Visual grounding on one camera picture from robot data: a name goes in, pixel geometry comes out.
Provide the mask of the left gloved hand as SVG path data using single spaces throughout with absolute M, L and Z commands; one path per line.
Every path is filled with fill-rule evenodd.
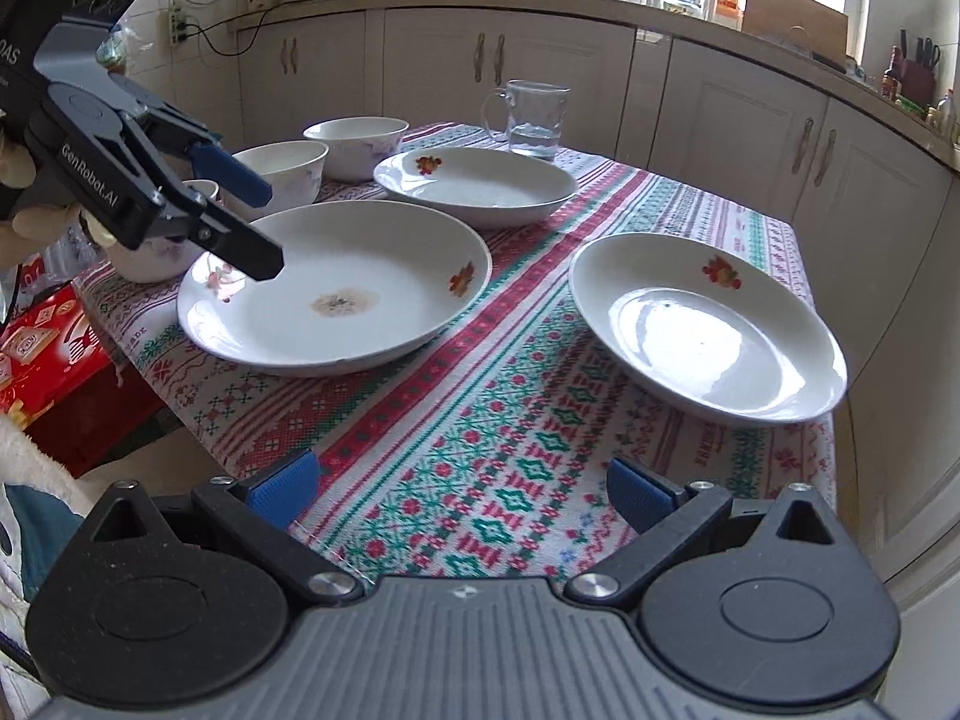
M 88 210 L 71 199 L 57 181 L 36 188 L 37 167 L 29 151 L 2 135 L 2 190 L 13 192 L 14 213 L 2 221 L 2 268 L 8 270 L 58 241 L 65 229 L 82 221 L 89 237 L 109 249 L 117 239 Z

